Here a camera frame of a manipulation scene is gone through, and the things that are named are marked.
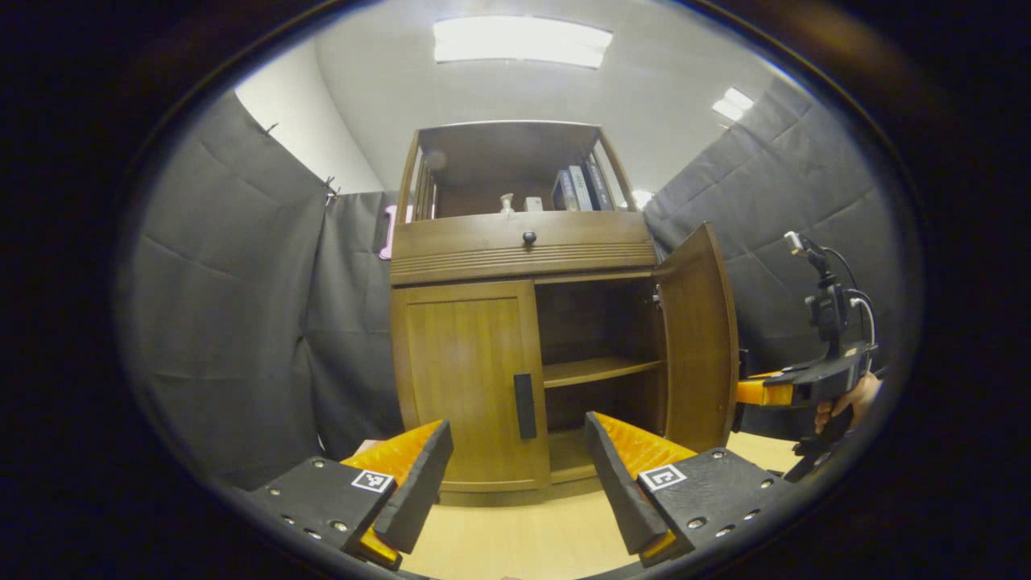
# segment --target open cabinet door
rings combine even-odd
[[[666,438],[727,444],[737,398],[737,319],[716,234],[696,229],[655,269],[666,326]]]

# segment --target cabinet door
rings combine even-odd
[[[392,319],[405,427],[451,421],[455,452],[441,489],[548,484],[533,282],[395,288]],[[529,385],[521,380],[518,397],[516,376],[524,374]]]
[[[666,438],[727,444],[737,397],[737,320],[712,228],[702,224],[655,269],[666,326]]]

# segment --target drawer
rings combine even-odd
[[[656,264],[644,216],[633,211],[518,211],[396,227],[395,285]],[[536,240],[526,243],[525,232]]]

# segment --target book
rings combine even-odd
[[[616,205],[612,203],[612,196],[608,194],[605,186],[605,179],[601,176],[601,168],[593,161],[587,162],[587,184],[591,190],[592,201],[598,202],[598,209],[602,211],[614,211]]]
[[[579,202],[580,211],[593,211],[594,206],[591,204],[591,194],[587,191],[584,170],[579,168],[579,165],[570,165],[569,176],[573,179],[573,187],[576,191],[576,201]]]
[[[555,186],[552,189],[552,203],[559,210],[579,210],[579,203],[576,201],[576,190],[573,189],[573,180],[569,176],[568,169],[559,169],[559,174],[555,177]]]

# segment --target cabinet shelf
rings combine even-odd
[[[573,363],[545,365],[543,368],[544,388],[564,387],[643,373],[658,369],[664,363],[664,361],[640,362],[618,356],[602,356]]]
[[[594,462],[587,450],[583,428],[548,432],[547,451],[552,465],[552,483],[594,477]]]

